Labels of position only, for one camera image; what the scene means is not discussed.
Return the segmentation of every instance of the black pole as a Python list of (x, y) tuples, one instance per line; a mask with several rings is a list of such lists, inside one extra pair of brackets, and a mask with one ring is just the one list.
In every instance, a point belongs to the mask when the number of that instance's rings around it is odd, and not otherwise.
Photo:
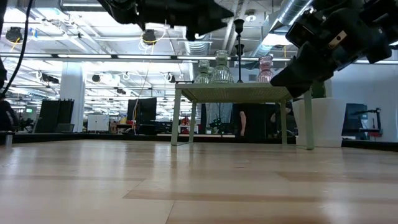
[(238, 62), (239, 62), (239, 80), (238, 83), (242, 83), (242, 68), (241, 68), (241, 61), (242, 61), (242, 49), (241, 49), (241, 34), (238, 34)]

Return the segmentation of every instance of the clear glass vase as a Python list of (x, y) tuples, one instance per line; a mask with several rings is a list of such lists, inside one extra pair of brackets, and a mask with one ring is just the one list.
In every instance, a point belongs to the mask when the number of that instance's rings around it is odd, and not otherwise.
[(260, 60), (260, 74), (257, 76), (257, 82), (269, 83), (274, 77), (274, 73), (271, 71), (272, 56), (262, 56)]
[(209, 68), (210, 61), (209, 60), (200, 60), (199, 61), (199, 74), (196, 76), (194, 83), (209, 83)]
[(234, 78), (232, 76), (231, 71), (226, 66), (228, 61), (228, 52), (226, 50), (217, 50), (216, 51), (216, 62), (217, 66), (214, 68), (211, 73), (210, 83), (233, 83)]

